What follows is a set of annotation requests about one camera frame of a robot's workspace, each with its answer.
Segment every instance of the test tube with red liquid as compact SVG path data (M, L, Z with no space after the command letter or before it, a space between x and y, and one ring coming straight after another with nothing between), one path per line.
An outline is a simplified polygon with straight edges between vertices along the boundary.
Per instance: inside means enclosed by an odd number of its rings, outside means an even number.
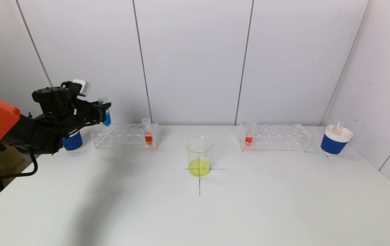
M251 146L253 144L253 136L254 131L256 129L257 120L248 119L246 126L246 136L245 136L245 144L246 146Z
M142 119L143 131L145 131L145 141L148 145L152 145L152 123L151 118Z

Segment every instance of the paper cup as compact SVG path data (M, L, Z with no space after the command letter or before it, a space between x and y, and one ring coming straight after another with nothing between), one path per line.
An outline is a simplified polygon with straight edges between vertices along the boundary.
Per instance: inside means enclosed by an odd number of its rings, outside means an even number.
M67 152L74 152L82 147L81 133L78 131L70 137L63 138L62 142Z
M328 125L326 127L326 133L324 134L323 142L321 143L321 150L326 155L338 155L348 141L353 137L353 133L343 127L342 132L334 134L334 129L337 129L335 125Z

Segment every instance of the yellow liquid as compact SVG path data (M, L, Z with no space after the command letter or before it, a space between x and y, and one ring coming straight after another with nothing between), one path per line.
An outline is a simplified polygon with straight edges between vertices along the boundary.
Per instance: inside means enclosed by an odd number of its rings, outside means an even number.
M194 160L189 164L189 173L196 177L202 177L209 173L210 165L208 162Z

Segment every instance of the glass beaker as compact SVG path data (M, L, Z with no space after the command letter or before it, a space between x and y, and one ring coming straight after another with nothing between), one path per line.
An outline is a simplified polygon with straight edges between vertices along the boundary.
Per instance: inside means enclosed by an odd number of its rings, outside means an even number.
M213 143L207 137L195 137L187 141L186 146L189 173L196 177L207 175Z

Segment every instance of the red liquid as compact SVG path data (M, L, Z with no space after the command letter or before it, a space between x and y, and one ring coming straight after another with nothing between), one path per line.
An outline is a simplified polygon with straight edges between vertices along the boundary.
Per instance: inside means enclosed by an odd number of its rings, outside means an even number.
M245 137L246 146L250 146L253 143L253 136L251 134L247 134Z
M148 145L152 145L152 134L146 133L145 134L145 141Z

